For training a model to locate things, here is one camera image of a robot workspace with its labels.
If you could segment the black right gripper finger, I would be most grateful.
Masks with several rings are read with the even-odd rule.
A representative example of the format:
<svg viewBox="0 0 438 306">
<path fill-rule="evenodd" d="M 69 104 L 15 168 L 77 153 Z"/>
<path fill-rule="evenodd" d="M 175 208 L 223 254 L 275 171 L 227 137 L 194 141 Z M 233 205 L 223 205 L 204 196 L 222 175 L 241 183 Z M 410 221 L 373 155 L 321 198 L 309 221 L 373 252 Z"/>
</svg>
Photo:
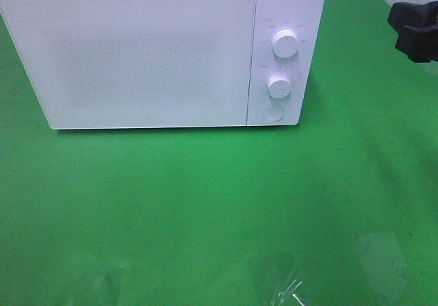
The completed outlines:
<svg viewBox="0 0 438 306">
<path fill-rule="evenodd" d="M 437 25 L 411 27 L 403 25 L 395 48 L 415 63 L 437 61 Z"/>
<path fill-rule="evenodd" d="M 437 1 L 425 4 L 395 2 L 387 19 L 389 25 L 396 31 L 401 27 L 426 28 L 437 24 Z"/>
</svg>

